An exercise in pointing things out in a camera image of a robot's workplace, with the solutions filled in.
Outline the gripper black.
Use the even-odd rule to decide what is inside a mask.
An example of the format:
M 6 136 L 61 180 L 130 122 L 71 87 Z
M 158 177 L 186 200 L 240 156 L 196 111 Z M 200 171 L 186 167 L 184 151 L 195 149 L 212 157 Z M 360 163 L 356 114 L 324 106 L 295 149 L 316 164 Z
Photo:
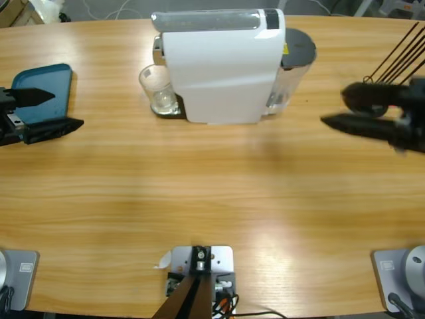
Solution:
M 1 146 L 19 143 L 22 134 L 26 144 L 61 138 L 84 124 L 83 120 L 63 117 L 25 126 L 15 113 L 19 107 L 38 106 L 53 98 L 53 93 L 39 88 L 1 87 Z
M 342 89 L 341 97 L 349 108 L 399 106 L 404 128 L 394 120 L 339 113 L 321 117 L 331 129 L 387 142 L 397 152 L 424 153 L 424 77 L 413 77 L 408 86 L 354 82 Z

